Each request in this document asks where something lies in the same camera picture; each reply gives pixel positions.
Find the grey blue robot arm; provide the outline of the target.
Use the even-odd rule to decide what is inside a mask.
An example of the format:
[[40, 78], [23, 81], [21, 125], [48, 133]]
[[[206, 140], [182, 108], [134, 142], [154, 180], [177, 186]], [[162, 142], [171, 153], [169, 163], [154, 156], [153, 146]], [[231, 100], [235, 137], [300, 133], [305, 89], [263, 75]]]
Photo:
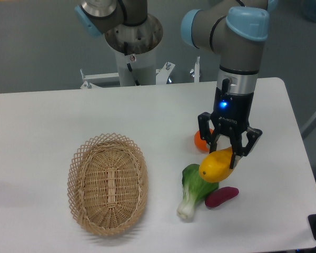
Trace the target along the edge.
[[[191, 10], [182, 19], [186, 44], [220, 56], [213, 111], [200, 114], [198, 123], [211, 152], [220, 136], [230, 139], [230, 168], [251, 152], [262, 135], [250, 127], [249, 114], [269, 13], [276, 6], [276, 1], [221, 1], [208, 10]], [[91, 35], [104, 35], [115, 51], [122, 86], [157, 83], [154, 62], [145, 57], [160, 44], [163, 29], [148, 13], [147, 1], [82, 1], [75, 13]]]

